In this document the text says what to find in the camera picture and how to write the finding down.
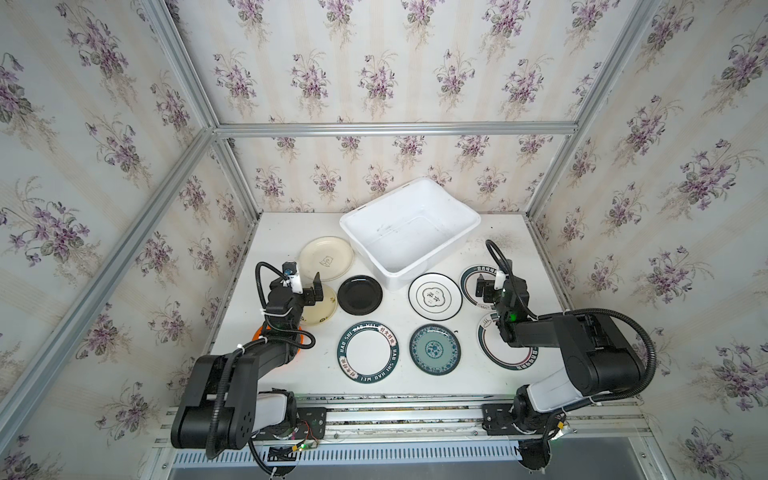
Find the black plate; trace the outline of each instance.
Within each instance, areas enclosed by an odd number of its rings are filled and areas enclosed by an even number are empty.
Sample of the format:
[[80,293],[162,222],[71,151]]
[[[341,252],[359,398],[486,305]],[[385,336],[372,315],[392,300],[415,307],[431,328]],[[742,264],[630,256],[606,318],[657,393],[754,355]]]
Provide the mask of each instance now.
[[368,315],[382,302],[382,286],[367,275],[351,276],[339,287],[336,298],[342,310],[352,315]]

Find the blue patterned plate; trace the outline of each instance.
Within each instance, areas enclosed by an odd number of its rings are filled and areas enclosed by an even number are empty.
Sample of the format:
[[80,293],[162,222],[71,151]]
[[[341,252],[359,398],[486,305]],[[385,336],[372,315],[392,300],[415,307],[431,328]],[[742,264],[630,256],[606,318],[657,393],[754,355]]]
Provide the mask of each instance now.
[[411,358],[430,375],[445,375],[458,365],[462,348],[451,330],[440,325],[419,327],[411,337]]

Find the white table surface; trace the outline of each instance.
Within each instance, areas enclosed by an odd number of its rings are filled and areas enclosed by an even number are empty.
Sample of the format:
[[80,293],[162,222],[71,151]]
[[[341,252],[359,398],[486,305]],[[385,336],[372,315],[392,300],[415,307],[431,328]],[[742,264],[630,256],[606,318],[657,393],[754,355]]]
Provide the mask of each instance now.
[[[259,297],[253,271],[260,261],[280,268],[283,262],[295,261],[301,249],[317,237],[336,236],[346,239],[339,226],[342,214],[273,214],[261,217],[253,244],[235,286],[229,308],[212,349],[215,355],[231,352],[238,343],[253,337],[263,322],[259,313]],[[462,248],[430,271],[443,273],[457,284],[469,266],[493,265],[485,249],[485,239],[494,240],[513,262],[516,276],[528,282],[530,307],[536,313],[561,311],[547,273],[538,256],[531,235],[521,215],[481,215],[482,222]],[[334,291],[354,275],[371,275],[359,258],[347,273],[328,282]],[[276,276],[262,269],[262,283]],[[297,395],[511,395],[522,385],[532,383],[563,367],[559,349],[539,349],[536,362],[525,370],[507,370],[494,364],[480,349],[477,328],[487,313],[464,300],[462,309],[451,319],[439,323],[454,332],[462,348],[462,357],[453,372],[432,376],[420,370],[411,360],[409,340],[413,332],[429,320],[419,316],[408,301],[408,287],[396,292],[384,290],[384,298],[375,312],[366,316],[349,315],[340,307],[326,322],[307,327],[316,338],[314,348],[301,350],[293,361],[274,369],[259,381],[260,390],[280,388]],[[356,323],[374,320],[389,327],[400,345],[400,357],[394,371],[386,378],[370,384],[352,381],[339,367],[336,348],[344,332]]]

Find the cream plate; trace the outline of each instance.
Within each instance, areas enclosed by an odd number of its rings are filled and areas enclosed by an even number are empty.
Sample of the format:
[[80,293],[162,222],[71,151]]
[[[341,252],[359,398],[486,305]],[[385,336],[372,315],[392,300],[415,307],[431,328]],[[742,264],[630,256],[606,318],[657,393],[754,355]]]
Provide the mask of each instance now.
[[335,280],[352,266],[355,253],[343,238],[320,237],[312,240],[299,254],[299,272],[306,280],[320,273],[320,280]]
[[302,325],[319,325],[326,322],[336,312],[336,292],[325,283],[323,284],[323,301],[312,306],[305,306],[301,315]]

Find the wire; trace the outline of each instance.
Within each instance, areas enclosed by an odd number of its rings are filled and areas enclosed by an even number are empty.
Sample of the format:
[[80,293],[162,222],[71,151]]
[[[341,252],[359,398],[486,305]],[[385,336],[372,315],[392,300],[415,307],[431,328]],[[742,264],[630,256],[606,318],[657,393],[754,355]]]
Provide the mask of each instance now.
[[533,313],[531,309],[528,308],[528,305],[523,302],[523,300],[518,295],[517,289],[515,289],[515,276],[512,275],[512,262],[507,260],[507,257],[504,256],[502,249],[498,248],[493,240],[486,240],[485,247],[488,248],[488,252],[491,254],[491,258],[496,262],[496,265],[498,265],[498,268],[504,272],[505,275],[509,276],[509,284],[512,288],[512,295],[514,295],[515,299],[520,302],[520,305],[522,305],[525,313],[534,319],[538,319],[538,315]]

